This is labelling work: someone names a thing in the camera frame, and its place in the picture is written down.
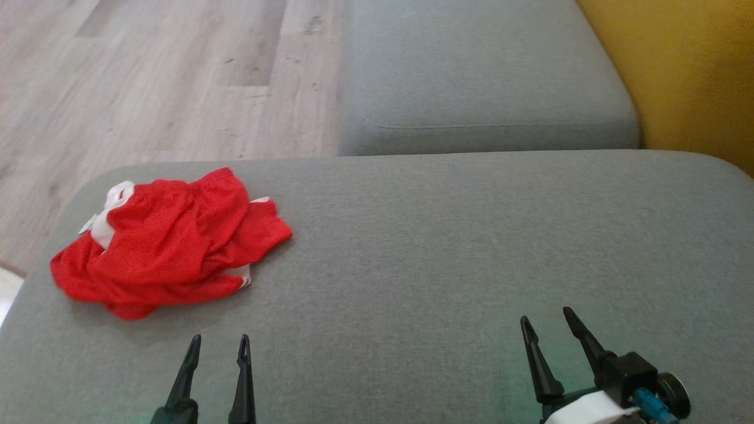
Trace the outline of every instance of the black wheel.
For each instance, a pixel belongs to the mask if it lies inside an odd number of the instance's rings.
[[[671,373],[659,373],[657,382],[660,384],[660,392],[657,396],[667,405],[670,412],[678,419],[684,419],[691,413],[691,401],[685,387],[676,376]]]

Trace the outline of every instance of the white plastic part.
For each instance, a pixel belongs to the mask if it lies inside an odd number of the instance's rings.
[[[544,424],[612,424],[637,411],[638,407],[623,409],[606,393],[594,392],[558,409]]]

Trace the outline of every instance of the gray sofa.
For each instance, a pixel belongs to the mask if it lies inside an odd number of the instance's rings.
[[[342,155],[635,149],[631,100],[572,0],[350,0]]]
[[[294,231],[250,289],[123,322],[54,286],[48,260],[109,187],[226,165]],[[677,375],[685,422],[752,422],[752,258],[752,180],[689,153],[127,167],[72,200],[0,329],[0,422],[148,422],[195,333],[200,422],[225,422],[248,333],[260,423],[533,424],[521,315],[566,389],[591,384],[565,305]]]

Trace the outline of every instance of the clothing tag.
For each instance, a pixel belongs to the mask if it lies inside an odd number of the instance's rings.
[[[81,227],[80,230],[78,230],[78,234],[84,234],[88,229],[92,228],[92,224],[94,224],[94,220],[97,219],[99,215],[94,214],[91,218],[87,221],[87,223],[84,224],[84,226]]]

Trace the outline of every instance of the blue connector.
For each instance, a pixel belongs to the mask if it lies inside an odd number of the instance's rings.
[[[667,406],[657,399],[652,392],[647,389],[639,389],[633,393],[633,403],[639,407],[643,413],[649,415],[657,424],[680,424],[680,421],[670,413]]]

